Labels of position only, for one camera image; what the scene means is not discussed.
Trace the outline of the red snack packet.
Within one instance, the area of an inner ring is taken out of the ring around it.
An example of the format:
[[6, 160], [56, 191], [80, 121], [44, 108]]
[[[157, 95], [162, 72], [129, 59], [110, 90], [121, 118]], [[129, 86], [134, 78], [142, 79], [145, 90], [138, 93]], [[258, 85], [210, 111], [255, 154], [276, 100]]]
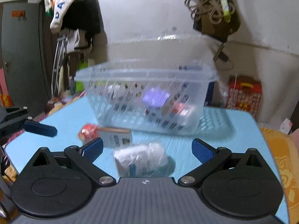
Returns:
[[78, 132], [78, 138], [83, 142], [83, 144], [89, 143], [98, 137], [98, 126], [96, 124], [87, 123]]

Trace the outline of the Kent cigarette box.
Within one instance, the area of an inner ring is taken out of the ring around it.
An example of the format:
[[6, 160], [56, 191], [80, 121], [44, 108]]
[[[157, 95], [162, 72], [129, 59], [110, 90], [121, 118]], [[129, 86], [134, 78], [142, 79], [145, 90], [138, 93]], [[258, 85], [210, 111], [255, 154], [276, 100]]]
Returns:
[[131, 130], [124, 128], [98, 127], [98, 135], [104, 147], [117, 148], [132, 143]]

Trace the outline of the white bottle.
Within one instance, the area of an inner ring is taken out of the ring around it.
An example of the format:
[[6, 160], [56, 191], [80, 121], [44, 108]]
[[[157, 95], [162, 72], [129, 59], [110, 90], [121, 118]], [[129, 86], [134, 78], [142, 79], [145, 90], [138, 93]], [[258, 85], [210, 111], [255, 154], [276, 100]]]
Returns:
[[168, 164], [165, 148], [160, 143], [129, 145], [113, 151], [120, 177], [140, 177]]

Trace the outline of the grey metal door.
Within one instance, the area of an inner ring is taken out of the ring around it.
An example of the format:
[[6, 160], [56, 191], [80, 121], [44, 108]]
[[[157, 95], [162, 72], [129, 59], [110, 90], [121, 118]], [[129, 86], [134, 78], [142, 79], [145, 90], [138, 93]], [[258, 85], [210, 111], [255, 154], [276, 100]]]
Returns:
[[4, 3], [1, 54], [14, 106], [26, 106], [31, 117], [38, 116], [49, 99], [41, 60], [38, 4]]

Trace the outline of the red patterned gift box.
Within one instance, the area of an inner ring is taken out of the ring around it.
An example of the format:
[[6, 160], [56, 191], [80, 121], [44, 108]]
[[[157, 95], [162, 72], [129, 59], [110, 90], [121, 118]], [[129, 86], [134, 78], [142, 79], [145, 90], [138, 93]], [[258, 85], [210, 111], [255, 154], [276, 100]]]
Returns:
[[249, 76], [235, 75], [229, 77], [228, 86], [226, 108], [245, 111], [256, 118], [263, 93], [261, 82]]

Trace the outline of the clear plastic basket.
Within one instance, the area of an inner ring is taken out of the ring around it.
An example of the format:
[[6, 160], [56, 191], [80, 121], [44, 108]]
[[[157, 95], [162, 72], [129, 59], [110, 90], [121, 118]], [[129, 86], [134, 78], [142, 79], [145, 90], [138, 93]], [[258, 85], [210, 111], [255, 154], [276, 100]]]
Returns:
[[75, 74], [100, 125], [169, 135], [197, 131], [208, 86], [217, 79], [216, 69], [198, 60], [121, 60]]

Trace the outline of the orange floral blanket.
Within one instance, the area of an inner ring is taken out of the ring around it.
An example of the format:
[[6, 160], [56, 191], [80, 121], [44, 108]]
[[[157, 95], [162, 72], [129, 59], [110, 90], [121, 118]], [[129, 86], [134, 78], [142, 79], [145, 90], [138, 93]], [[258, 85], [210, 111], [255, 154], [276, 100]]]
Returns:
[[278, 130], [261, 128], [281, 176], [290, 223], [298, 223], [298, 130], [286, 135]]

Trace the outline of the small white box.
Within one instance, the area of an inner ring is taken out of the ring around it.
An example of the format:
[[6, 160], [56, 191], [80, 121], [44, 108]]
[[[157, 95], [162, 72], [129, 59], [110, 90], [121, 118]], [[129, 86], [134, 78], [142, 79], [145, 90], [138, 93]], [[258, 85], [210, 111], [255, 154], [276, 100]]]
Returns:
[[288, 135], [291, 132], [292, 122], [290, 119], [286, 118], [280, 125], [279, 131]]

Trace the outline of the purple item in basket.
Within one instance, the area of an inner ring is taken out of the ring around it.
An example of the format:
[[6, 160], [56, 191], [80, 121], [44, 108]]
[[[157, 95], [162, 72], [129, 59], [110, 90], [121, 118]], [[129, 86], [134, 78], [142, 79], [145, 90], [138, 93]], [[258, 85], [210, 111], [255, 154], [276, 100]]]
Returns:
[[151, 88], [145, 92], [142, 101], [150, 107], [161, 108], [170, 95], [169, 92], [161, 90], [160, 88]]

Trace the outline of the green paper bag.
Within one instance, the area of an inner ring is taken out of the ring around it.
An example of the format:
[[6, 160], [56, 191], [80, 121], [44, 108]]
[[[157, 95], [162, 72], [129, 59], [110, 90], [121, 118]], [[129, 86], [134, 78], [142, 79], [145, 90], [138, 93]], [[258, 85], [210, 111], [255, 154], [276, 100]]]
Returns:
[[96, 68], [96, 64], [88, 64], [86, 68], [80, 68], [75, 73], [75, 81], [82, 83], [88, 94], [90, 94], [94, 88], [94, 75], [96, 73]]

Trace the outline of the metal crutches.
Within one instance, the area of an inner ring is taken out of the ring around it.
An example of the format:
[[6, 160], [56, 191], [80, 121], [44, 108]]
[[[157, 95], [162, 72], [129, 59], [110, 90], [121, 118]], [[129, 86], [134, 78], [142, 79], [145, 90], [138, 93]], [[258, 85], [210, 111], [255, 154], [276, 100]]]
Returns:
[[57, 39], [55, 57], [53, 62], [52, 69], [52, 78], [51, 78], [51, 94], [52, 97], [58, 95], [58, 86], [59, 86], [59, 76], [60, 69], [63, 66], [63, 62], [66, 56], [66, 47], [67, 47], [67, 38], [64, 34], [62, 37]]

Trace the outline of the black power adapter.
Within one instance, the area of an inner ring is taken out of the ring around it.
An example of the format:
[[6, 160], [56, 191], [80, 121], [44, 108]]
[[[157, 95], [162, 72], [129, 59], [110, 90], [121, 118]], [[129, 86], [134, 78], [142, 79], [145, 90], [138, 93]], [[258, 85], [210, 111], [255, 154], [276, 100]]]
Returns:
[[218, 59], [222, 60], [223, 62], [228, 62], [229, 57], [223, 52], [224, 43], [221, 43], [213, 56], [213, 62], [216, 62]]

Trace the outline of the black hanging garment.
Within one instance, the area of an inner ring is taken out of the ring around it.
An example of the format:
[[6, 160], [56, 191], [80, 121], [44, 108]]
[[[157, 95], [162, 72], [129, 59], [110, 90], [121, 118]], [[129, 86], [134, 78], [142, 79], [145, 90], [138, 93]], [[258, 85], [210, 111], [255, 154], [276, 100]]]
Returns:
[[85, 32], [85, 46], [76, 49], [87, 49], [93, 44], [96, 34], [101, 33], [99, 5], [97, 0], [75, 0], [63, 17], [60, 30], [82, 30]]

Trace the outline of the brown hanging bag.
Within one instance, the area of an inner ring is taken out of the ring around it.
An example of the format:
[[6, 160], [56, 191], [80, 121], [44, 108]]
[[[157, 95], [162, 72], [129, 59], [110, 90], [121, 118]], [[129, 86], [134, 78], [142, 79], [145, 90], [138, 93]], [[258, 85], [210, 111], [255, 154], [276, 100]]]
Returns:
[[194, 1], [196, 4], [190, 6], [191, 17], [194, 21], [193, 29], [222, 43], [226, 43], [228, 37], [239, 30], [241, 19], [233, 0], [228, 0], [231, 12], [230, 22], [224, 19], [220, 0]]

